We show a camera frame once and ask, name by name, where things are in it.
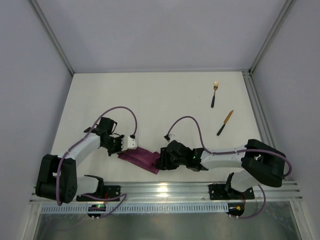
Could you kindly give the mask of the purple satin napkin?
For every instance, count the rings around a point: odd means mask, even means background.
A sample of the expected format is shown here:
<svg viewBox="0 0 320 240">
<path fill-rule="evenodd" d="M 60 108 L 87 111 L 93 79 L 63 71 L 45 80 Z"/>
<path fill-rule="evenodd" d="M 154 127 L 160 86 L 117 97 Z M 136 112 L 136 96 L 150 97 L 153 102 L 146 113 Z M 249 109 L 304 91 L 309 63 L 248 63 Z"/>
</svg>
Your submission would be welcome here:
<svg viewBox="0 0 320 240">
<path fill-rule="evenodd" d="M 158 152 L 150 152 L 144 148 L 137 147 L 136 149 L 128 149 L 118 154 L 118 158 L 129 163 L 132 163 L 148 172 L 155 175 L 158 174 L 156 163 L 160 158 Z"/>
</svg>

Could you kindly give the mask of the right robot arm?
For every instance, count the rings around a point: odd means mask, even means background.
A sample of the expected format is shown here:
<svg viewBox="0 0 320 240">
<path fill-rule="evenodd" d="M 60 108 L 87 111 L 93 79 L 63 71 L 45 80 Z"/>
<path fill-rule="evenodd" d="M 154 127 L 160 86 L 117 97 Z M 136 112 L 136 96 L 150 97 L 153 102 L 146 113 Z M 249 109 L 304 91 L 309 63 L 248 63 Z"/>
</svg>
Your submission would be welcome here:
<svg viewBox="0 0 320 240">
<path fill-rule="evenodd" d="M 205 150 L 184 146 L 172 140 L 161 148 L 160 157 L 155 162 L 158 170 L 175 170 L 185 166 L 194 172 L 218 168 L 239 168 L 240 172 L 228 175 L 225 184 L 210 185 L 211 199 L 239 200 L 258 185 L 272 188 L 282 186 L 286 156 L 256 139 L 230 150 Z"/>
</svg>

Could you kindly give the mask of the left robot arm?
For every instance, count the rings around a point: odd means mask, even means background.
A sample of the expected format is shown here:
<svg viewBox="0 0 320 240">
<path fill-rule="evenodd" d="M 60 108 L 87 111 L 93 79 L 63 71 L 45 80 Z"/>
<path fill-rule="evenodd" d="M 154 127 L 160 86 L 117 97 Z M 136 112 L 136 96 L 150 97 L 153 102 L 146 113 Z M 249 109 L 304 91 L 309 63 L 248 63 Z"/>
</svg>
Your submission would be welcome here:
<svg viewBox="0 0 320 240">
<path fill-rule="evenodd" d="M 103 117 L 90 131 L 87 128 L 81 142 L 66 154 L 46 154 L 40 164 L 35 186 L 38 197 L 57 201 L 59 205 L 70 203 L 74 197 L 101 199 L 106 196 L 102 177 L 86 174 L 77 176 L 77 167 L 92 152 L 99 148 L 107 149 L 107 154 L 118 154 L 123 150 L 124 135 L 113 137 L 117 123 Z"/>
</svg>

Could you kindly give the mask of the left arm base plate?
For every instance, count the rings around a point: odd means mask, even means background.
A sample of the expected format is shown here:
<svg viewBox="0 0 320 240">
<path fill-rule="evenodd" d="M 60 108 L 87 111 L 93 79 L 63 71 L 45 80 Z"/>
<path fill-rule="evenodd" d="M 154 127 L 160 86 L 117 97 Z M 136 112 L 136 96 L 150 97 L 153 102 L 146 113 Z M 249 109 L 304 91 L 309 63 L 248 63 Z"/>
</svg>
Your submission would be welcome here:
<svg viewBox="0 0 320 240">
<path fill-rule="evenodd" d="M 121 195 L 120 185 L 103 185 L 98 187 L 94 193 L 85 193 L 76 197 L 77 202 L 119 202 Z"/>
</svg>

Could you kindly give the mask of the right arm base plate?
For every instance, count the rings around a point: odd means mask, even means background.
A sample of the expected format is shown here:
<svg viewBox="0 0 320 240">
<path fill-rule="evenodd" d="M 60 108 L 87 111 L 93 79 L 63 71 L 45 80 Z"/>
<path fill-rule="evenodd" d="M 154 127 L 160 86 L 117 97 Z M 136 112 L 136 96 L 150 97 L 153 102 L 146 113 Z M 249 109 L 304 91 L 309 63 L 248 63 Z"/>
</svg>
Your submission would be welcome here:
<svg viewBox="0 0 320 240">
<path fill-rule="evenodd" d="M 209 198 L 215 200 L 254 200 L 255 194 L 253 188 L 248 188 L 245 192 L 235 191 L 232 188 L 230 191 L 225 190 L 225 184 L 212 183 L 208 185 Z"/>
</svg>

